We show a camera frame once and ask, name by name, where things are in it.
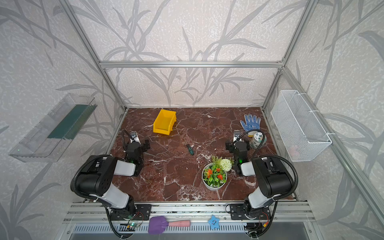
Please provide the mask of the green handled screwdriver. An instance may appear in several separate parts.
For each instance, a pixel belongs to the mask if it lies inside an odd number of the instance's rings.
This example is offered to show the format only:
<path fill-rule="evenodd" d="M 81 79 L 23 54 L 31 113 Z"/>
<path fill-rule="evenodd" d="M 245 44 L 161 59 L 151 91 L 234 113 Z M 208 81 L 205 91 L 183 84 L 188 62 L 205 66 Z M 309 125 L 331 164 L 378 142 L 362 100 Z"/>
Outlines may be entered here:
<path fill-rule="evenodd" d="M 184 142 L 185 142 L 185 144 L 186 144 L 186 148 L 188 149 L 189 154 L 190 154 L 191 156 L 193 156 L 193 155 L 195 154 L 195 152 L 194 152 L 192 146 L 191 146 L 190 144 L 188 144 L 188 142 L 187 142 L 186 139 L 184 139 Z"/>

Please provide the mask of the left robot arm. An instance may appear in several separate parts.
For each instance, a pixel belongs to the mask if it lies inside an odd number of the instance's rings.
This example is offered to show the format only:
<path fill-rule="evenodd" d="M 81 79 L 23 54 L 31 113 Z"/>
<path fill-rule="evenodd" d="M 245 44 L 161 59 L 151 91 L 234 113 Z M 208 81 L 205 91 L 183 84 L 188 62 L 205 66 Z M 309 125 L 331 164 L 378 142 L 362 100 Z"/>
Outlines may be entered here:
<path fill-rule="evenodd" d="M 112 221 L 149 220 L 151 205 L 135 205 L 134 198 L 122 192 L 113 183 L 113 177 L 137 177 L 144 166 L 144 152 L 149 150 L 149 140 L 132 141 L 124 146 L 125 157 L 92 155 L 75 173 L 71 191 L 77 196 L 99 202 L 107 209 Z"/>

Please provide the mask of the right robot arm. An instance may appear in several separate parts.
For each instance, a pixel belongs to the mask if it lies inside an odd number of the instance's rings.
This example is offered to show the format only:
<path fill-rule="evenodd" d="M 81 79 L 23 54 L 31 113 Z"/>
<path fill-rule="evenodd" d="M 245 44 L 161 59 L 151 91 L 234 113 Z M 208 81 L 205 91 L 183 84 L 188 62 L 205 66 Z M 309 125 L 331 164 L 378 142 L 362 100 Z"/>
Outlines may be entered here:
<path fill-rule="evenodd" d="M 242 204 L 230 204 L 232 220 L 267 220 L 270 206 L 290 196 L 298 186 L 298 173 L 285 158 L 277 155 L 248 158 L 249 142 L 228 141 L 226 150 L 234 155 L 234 169 L 239 176 L 254 176 L 258 187 Z"/>

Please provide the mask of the yellow plastic bin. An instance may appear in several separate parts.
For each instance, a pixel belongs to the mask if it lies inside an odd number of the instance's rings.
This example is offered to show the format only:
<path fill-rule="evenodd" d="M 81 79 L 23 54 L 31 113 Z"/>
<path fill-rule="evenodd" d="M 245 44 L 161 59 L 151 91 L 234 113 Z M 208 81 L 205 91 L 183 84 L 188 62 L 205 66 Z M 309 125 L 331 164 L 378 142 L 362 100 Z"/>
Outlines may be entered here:
<path fill-rule="evenodd" d="M 153 124 L 153 132 L 169 136 L 176 121 L 175 111 L 160 110 Z"/>

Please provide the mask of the blue dotted work glove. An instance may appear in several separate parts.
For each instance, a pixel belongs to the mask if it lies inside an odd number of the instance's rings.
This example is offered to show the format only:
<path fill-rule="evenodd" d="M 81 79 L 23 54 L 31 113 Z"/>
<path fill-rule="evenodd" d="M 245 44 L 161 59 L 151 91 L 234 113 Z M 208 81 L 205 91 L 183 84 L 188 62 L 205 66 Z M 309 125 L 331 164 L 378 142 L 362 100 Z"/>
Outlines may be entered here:
<path fill-rule="evenodd" d="M 246 132 L 254 129 L 260 129 L 261 118 L 252 114 L 244 115 L 244 118 L 245 119 L 241 120 L 240 123 Z"/>

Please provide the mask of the white pot with flowers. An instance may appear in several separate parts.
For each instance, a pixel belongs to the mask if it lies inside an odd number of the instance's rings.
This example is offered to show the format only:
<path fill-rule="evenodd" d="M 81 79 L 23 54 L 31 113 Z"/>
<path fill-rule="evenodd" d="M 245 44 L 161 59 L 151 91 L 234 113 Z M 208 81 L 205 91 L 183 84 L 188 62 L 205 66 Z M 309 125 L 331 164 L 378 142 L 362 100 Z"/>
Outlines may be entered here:
<path fill-rule="evenodd" d="M 202 171 L 204 185 L 211 191 L 217 191 L 227 182 L 228 174 L 234 166 L 232 158 L 212 156 L 211 163 Z"/>

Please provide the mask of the blue star toy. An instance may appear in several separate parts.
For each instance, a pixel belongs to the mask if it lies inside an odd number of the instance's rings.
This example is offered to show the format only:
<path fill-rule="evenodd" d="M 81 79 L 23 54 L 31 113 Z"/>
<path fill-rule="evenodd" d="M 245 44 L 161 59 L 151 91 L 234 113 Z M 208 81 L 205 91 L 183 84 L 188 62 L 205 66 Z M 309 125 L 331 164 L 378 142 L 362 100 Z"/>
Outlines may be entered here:
<path fill-rule="evenodd" d="M 208 220 L 211 231 L 220 229 L 220 219 L 215 217 L 214 215 Z"/>

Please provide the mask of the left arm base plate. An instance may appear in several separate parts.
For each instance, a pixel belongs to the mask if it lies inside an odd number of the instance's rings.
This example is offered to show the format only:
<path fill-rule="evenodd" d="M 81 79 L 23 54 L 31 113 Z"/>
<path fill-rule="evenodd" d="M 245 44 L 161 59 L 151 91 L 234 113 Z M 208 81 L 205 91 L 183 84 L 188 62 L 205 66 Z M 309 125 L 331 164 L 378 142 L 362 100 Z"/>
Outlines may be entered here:
<path fill-rule="evenodd" d="M 112 221 L 148 221 L 151 214 L 151 204 L 137 204 L 129 209 L 111 209 Z"/>

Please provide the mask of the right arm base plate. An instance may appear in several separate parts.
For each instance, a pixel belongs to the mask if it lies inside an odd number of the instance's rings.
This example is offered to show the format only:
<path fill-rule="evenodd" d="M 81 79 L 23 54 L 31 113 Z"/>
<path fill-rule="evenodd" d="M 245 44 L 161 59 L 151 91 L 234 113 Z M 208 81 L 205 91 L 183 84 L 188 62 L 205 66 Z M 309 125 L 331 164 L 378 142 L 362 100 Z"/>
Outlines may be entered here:
<path fill-rule="evenodd" d="M 246 203 L 230 204 L 229 207 L 232 220 L 268 221 L 271 218 L 268 207 L 254 209 L 250 205 L 246 205 Z"/>

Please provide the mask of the clear plastic wall tray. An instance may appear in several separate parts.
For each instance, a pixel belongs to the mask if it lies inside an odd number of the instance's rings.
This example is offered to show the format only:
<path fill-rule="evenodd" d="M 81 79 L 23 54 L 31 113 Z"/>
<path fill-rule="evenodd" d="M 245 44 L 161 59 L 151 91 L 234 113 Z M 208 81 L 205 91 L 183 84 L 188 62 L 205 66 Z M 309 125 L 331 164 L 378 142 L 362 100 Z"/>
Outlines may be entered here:
<path fill-rule="evenodd" d="M 24 163 L 55 163 L 98 105 L 94 97 L 67 94 L 9 153 Z"/>

